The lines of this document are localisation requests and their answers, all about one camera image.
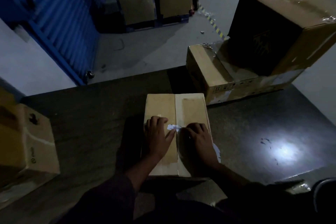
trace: hand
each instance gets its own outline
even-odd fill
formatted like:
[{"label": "hand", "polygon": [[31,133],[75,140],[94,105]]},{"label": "hand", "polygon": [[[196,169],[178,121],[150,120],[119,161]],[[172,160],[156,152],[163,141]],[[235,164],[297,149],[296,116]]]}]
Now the hand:
[{"label": "hand", "polygon": [[152,116],[150,120],[147,120],[147,123],[143,127],[149,147],[149,154],[157,157],[158,161],[166,155],[176,131],[176,129],[173,129],[165,136],[163,125],[167,121],[167,118]]},{"label": "hand", "polygon": [[195,148],[199,158],[206,166],[215,168],[219,162],[205,124],[191,123],[186,129],[189,131],[190,137],[195,141]]}]

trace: forearm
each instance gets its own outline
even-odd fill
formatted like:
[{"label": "forearm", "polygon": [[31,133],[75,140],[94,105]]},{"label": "forearm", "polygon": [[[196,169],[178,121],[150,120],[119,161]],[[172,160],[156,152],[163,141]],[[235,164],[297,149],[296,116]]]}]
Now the forearm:
[{"label": "forearm", "polygon": [[159,161],[160,157],[147,155],[125,173],[131,180],[136,193],[139,192],[141,185]]},{"label": "forearm", "polygon": [[234,195],[237,191],[250,183],[249,180],[220,163],[213,165],[209,169],[210,178],[228,197]]}]

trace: yellow and black hazard stripe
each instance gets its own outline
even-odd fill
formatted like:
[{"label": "yellow and black hazard stripe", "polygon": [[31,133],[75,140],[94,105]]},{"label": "yellow and black hazard stripe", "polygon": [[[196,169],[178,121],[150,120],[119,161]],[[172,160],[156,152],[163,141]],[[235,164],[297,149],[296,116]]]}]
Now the yellow and black hazard stripe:
[{"label": "yellow and black hazard stripe", "polygon": [[204,7],[199,5],[200,10],[202,11],[202,13],[205,15],[205,17],[208,19],[208,21],[210,21],[210,24],[213,26],[213,28],[215,29],[216,33],[220,36],[220,38],[224,41],[226,39],[228,39],[223,32],[219,29],[219,27],[216,25],[215,21],[207,15],[207,12],[204,10]]}]

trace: right hand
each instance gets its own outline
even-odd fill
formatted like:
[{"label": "right hand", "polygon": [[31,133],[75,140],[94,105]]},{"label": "right hand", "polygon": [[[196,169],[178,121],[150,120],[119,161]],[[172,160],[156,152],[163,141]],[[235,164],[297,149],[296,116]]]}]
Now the right hand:
[{"label": "right hand", "polygon": [[212,146],[212,139],[205,124],[191,123],[186,129],[190,137],[195,142],[196,152],[204,164],[210,168],[215,168],[219,162],[216,152]]}]

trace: work table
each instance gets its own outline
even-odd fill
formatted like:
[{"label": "work table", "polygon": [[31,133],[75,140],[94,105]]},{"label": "work table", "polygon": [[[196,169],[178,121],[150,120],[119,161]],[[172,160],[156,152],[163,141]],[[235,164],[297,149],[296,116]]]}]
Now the work table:
[{"label": "work table", "polygon": [[[61,175],[0,211],[0,222],[54,217],[127,168],[146,95],[192,93],[190,84],[179,67],[23,98],[50,118]],[[221,162],[250,180],[272,183],[336,160],[336,127],[292,85],[208,106],[208,116]]]}]

